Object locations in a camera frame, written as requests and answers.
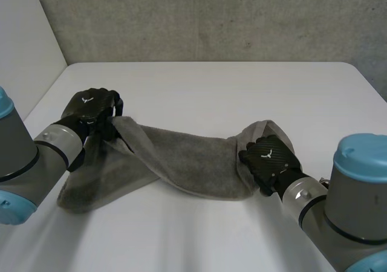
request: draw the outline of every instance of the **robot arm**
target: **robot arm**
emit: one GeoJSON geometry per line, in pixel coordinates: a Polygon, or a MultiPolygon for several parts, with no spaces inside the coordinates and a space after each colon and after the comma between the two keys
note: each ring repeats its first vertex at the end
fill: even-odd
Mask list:
{"type": "Polygon", "coordinates": [[[261,193],[284,207],[337,271],[387,271],[387,136],[345,137],[334,155],[329,189],[302,173],[277,137],[239,153],[261,193]]]}
{"type": "Polygon", "coordinates": [[[83,163],[87,136],[99,132],[106,141],[117,136],[109,118],[122,115],[115,91],[89,89],[71,99],[62,118],[34,140],[13,102],[0,88],[0,223],[25,222],[59,178],[83,163]]]}

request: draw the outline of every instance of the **white wall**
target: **white wall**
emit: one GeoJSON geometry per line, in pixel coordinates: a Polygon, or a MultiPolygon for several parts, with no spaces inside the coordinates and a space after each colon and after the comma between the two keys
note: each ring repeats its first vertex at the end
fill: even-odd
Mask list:
{"type": "Polygon", "coordinates": [[[22,119],[66,66],[39,0],[0,0],[0,86],[22,119]]]}

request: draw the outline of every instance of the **table surface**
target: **table surface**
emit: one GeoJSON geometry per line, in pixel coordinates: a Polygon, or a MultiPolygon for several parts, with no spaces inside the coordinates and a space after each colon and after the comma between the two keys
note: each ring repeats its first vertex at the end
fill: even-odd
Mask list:
{"type": "MultiPolygon", "coordinates": [[[[317,179],[342,137],[387,133],[387,104],[349,64],[152,62],[69,66],[26,119],[31,135],[91,87],[118,91],[140,124],[196,135],[272,119],[317,179]]],[[[66,176],[25,224],[0,227],[0,271],[333,271],[276,195],[215,201],[159,180],[69,215],[56,206],[66,176]]]]}

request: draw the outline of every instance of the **light blue joint cap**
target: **light blue joint cap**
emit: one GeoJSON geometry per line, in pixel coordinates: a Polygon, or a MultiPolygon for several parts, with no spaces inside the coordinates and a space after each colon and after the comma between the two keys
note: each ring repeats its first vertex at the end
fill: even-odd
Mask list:
{"type": "Polygon", "coordinates": [[[356,262],[345,272],[387,272],[387,250],[372,254],[356,262]]]}
{"type": "Polygon", "coordinates": [[[354,180],[387,183],[387,135],[354,134],[343,138],[333,163],[354,180]]]}
{"type": "Polygon", "coordinates": [[[26,198],[0,190],[0,224],[23,224],[36,209],[36,205],[26,198]]]}
{"type": "Polygon", "coordinates": [[[13,101],[7,96],[7,93],[0,87],[0,119],[12,112],[14,108],[13,101]]]}

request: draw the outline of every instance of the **towel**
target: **towel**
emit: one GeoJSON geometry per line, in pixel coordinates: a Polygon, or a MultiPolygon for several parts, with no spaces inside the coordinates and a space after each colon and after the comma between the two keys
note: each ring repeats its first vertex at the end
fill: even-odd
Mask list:
{"type": "Polygon", "coordinates": [[[294,153],[290,139],[271,120],[257,121],[229,138],[142,126],[131,117],[113,117],[112,123],[120,138],[105,142],[94,134],[87,139],[85,162],[67,178],[59,207],[89,212],[160,178],[196,196],[242,200],[258,189],[238,159],[248,142],[274,134],[294,153]]]}

